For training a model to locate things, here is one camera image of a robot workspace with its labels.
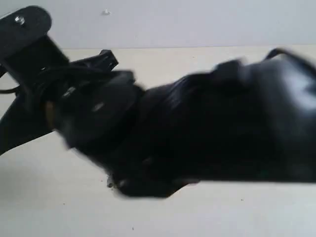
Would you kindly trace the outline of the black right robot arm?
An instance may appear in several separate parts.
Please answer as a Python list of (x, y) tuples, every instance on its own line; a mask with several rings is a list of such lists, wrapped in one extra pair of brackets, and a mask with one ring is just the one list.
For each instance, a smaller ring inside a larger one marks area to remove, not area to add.
[(56, 131), (128, 197), (200, 181), (316, 181), (316, 65), (271, 50), (145, 89), (110, 50), (77, 61), (48, 39), (1, 60), (18, 82), (0, 152)]

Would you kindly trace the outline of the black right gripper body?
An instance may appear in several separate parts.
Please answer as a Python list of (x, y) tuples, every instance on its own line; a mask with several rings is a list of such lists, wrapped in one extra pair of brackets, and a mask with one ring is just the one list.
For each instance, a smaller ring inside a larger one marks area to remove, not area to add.
[(0, 119), (0, 153), (16, 148), (51, 132), (44, 114), (44, 100), (54, 82), (65, 82), (90, 72), (110, 72), (118, 61), (111, 50), (69, 61), (49, 37), (44, 36), (1, 59), (0, 74), (8, 73), (18, 83), (1, 94), (15, 99)]

